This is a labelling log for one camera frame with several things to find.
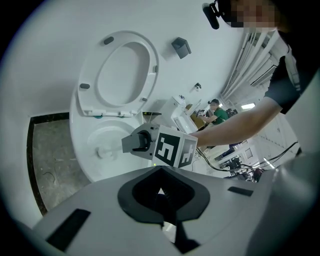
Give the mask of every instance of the cable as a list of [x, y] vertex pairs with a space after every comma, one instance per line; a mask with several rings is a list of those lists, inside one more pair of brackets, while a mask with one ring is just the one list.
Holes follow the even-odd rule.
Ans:
[[42, 174], [42, 175], [45, 175], [45, 174], [51, 174], [52, 177], [53, 177], [53, 182], [52, 182], [52, 183], [55, 183], [56, 178], [55, 178], [55, 176], [54, 176], [51, 172], [47, 171], [47, 172], [45, 172], [45, 173]]
[[267, 162], [270, 162], [270, 161], [272, 161], [272, 160], [274, 160], [274, 159], [277, 159], [277, 158], [282, 157], [285, 153], [287, 153], [287, 152], [289, 151], [289, 149], [291, 149], [291, 148], [292, 148], [295, 144], [297, 144], [297, 143], [298, 143], [298, 141], [292, 143], [291, 146], [289, 146], [287, 149], [285, 149], [282, 153], [278, 154], [278, 155], [275, 156], [275, 157], [272, 157], [272, 158], [270, 158], [270, 159], [267, 159], [267, 160], [265, 160], [265, 161], [262, 161], [259, 165], [263, 165], [263, 164], [265, 164], [265, 163], [267, 163]]
[[236, 168], [236, 169], [230, 169], [230, 170], [225, 170], [225, 169], [218, 169], [216, 167], [214, 167], [210, 162], [209, 160], [207, 159], [207, 157], [203, 154], [203, 152], [197, 148], [196, 151], [204, 158], [204, 160], [206, 161], [206, 163], [212, 168], [212, 169], [215, 169], [217, 171], [221, 171], [221, 172], [230, 172], [230, 171], [235, 171], [235, 170], [240, 170], [240, 169], [248, 169], [248, 168]]
[[196, 162], [196, 161], [199, 161], [200, 159], [198, 159], [198, 160], [195, 160], [193, 163], [192, 163], [192, 165], [191, 165], [191, 167], [192, 167], [192, 171], [191, 172], [193, 172], [194, 171], [194, 163]]
[[[283, 151], [281, 154], [279, 154], [279, 155], [271, 158], [271, 159], [270, 159], [271, 161], [277, 158], [275, 161], [273, 161], [273, 162], [271, 163], [271, 165], [272, 165], [273, 163], [275, 163], [276, 161], [278, 161], [285, 153], [288, 152], [289, 149], [291, 149], [291, 148], [292, 148], [295, 144], [297, 144], [297, 143], [298, 143], [298, 142], [296, 141], [296, 142], [293, 143], [290, 147], [288, 147], [285, 151]], [[265, 167], [267, 167], [268, 165], [269, 165], [269, 164], [267, 164], [267, 165], [265, 165], [265, 166], [262, 166], [262, 167], [259, 167], [259, 168], [260, 168], [260, 169], [261, 169], [261, 168], [265, 168]]]

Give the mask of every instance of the toilet bowl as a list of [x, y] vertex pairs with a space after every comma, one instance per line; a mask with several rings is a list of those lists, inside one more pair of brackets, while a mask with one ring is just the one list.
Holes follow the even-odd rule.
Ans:
[[144, 36], [118, 31], [88, 52], [70, 105], [76, 158], [91, 182], [150, 166], [122, 152], [121, 139], [143, 124], [142, 108], [159, 72], [155, 47]]

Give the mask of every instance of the black sleeve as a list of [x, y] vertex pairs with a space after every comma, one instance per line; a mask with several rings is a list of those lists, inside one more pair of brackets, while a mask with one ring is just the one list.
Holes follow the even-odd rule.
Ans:
[[282, 107], [283, 114], [286, 114], [300, 97], [289, 79], [285, 56], [280, 58], [279, 66], [273, 72], [268, 91], [264, 96], [275, 100]]

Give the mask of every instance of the black cable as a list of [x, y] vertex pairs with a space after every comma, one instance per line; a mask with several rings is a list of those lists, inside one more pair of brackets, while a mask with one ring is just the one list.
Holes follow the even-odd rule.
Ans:
[[236, 169], [230, 169], [230, 170], [225, 170], [225, 169], [218, 169], [216, 167], [214, 167], [209, 160], [207, 159], [207, 157], [202, 153], [202, 151], [197, 148], [196, 151], [204, 158], [204, 160], [206, 161], [206, 163], [212, 168], [215, 169], [217, 171], [221, 171], [221, 172], [230, 172], [230, 171], [235, 171], [235, 170], [239, 170], [239, 169], [247, 169], [247, 168], [236, 168]]
[[[267, 159], [267, 160], [265, 160], [265, 161], [262, 161], [259, 165], [263, 165], [263, 164], [265, 164], [265, 163], [267, 163], [267, 162], [269, 162], [269, 161], [272, 161], [272, 160], [274, 160], [274, 159], [276, 159], [274, 162], [278, 161], [285, 153], [287, 153], [287, 152], [289, 151], [289, 149], [291, 149], [291, 148], [292, 148], [295, 144], [297, 144], [297, 143], [298, 143], [297, 141], [294, 142], [294, 143], [292, 143], [292, 144], [291, 144], [287, 149], [285, 149], [282, 153], [278, 154], [278, 155], [275, 156], [275, 157], [272, 157], [272, 158], [270, 158], [270, 159]], [[214, 170], [221, 171], [221, 172], [230, 172], [230, 171], [235, 171], [235, 170], [239, 170], [239, 169], [247, 169], [247, 168], [236, 168], [236, 169], [230, 169], [230, 170], [218, 169], [218, 168], [214, 167], [214, 166], [209, 162], [209, 160], [207, 159], [207, 157], [203, 154], [203, 152], [202, 152], [199, 148], [197, 148], [196, 151], [204, 158], [204, 160], [206, 161], [206, 163], [207, 163], [212, 169], [214, 169]], [[246, 167], [248, 167], [248, 168], [250, 168], [250, 169], [253, 169], [253, 170], [257, 169], [257, 168], [254, 168], [254, 167], [252, 167], [252, 166], [250, 166], [250, 165], [247, 165], [247, 164], [244, 164], [244, 163], [242, 163], [240, 166], [246, 166]]]
[[263, 164], [265, 164], [266, 162], [270, 162], [270, 161], [272, 161], [272, 160], [274, 160], [274, 159], [277, 159], [277, 158], [282, 157], [285, 153], [287, 153], [287, 152], [289, 151], [289, 149], [291, 149], [291, 148], [292, 148], [295, 144], [297, 144], [297, 143], [298, 143], [298, 141], [292, 143], [291, 146], [289, 146], [287, 149], [285, 149], [282, 153], [278, 154], [278, 155], [275, 156], [275, 157], [272, 157], [272, 158], [270, 158], [270, 159], [267, 159], [267, 160], [265, 160], [265, 161], [262, 161], [262, 162], [260, 163], [260, 165], [263, 165]]
[[54, 176], [51, 172], [47, 171], [47, 172], [45, 172], [45, 173], [42, 174], [42, 175], [45, 175], [45, 174], [51, 174], [52, 177], [53, 177], [53, 182], [52, 182], [52, 183], [55, 183], [56, 178], [55, 178], [55, 176]]

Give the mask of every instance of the white toilet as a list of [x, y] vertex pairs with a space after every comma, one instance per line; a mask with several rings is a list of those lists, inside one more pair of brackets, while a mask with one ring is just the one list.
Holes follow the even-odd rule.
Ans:
[[159, 57], [143, 35], [118, 31], [88, 52], [70, 106], [76, 158], [91, 182], [150, 166], [122, 153], [121, 139], [143, 124], [142, 108], [157, 82]]
[[176, 128], [186, 134], [194, 133], [198, 128], [190, 115], [200, 103], [201, 100], [187, 111], [185, 99], [182, 96], [172, 96], [161, 108], [161, 115], [158, 115], [152, 123]]

